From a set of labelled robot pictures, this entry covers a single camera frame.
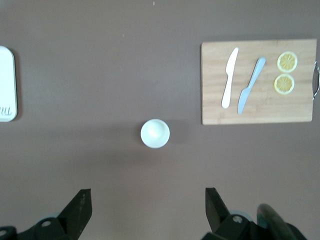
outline knife blade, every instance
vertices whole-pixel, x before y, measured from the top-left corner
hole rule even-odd
[[[261,70],[265,66],[266,58],[260,57],[255,64],[250,82],[248,84],[248,87],[242,90],[240,97],[239,97],[239,103],[238,103],[238,114],[242,114],[245,104],[247,102],[247,99],[249,97],[249,94],[251,92],[252,87],[254,86],[259,74],[261,73]]]
[[[225,72],[226,72],[228,78],[226,80],[225,89],[224,89],[222,102],[221,102],[221,106],[224,109],[227,109],[230,105],[232,78],[234,75],[235,64],[236,64],[238,52],[239,52],[239,48],[236,47],[232,51],[232,53],[229,57],[229,60],[226,64],[226,67],[225,67]]]

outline knife handle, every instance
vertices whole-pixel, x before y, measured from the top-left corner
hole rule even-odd
[[[266,63],[266,58],[265,57],[259,57],[258,61],[256,61],[253,73],[252,73],[252,77],[250,79],[248,88],[252,88],[261,72],[261,70],[264,68]]]
[[[226,85],[225,85],[222,102],[221,102],[221,106],[224,109],[227,109],[230,105],[231,85],[232,85],[232,75],[228,75],[228,79],[226,80]]]

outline white rectangular object with rounded corners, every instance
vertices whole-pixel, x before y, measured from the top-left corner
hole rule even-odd
[[[10,122],[17,116],[15,58],[0,46],[0,122]]]

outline small round bowl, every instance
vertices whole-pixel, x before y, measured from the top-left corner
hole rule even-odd
[[[141,128],[142,142],[152,149],[158,149],[166,145],[169,137],[169,127],[160,119],[151,119]]]

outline lemon slice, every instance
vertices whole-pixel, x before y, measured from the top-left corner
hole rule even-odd
[[[298,64],[297,55],[292,51],[283,52],[277,61],[278,69],[283,73],[291,73]]]
[[[279,94],[289,94],[295,87],[295,80],[289,74],[281,74],[274,81],[274,89]]]

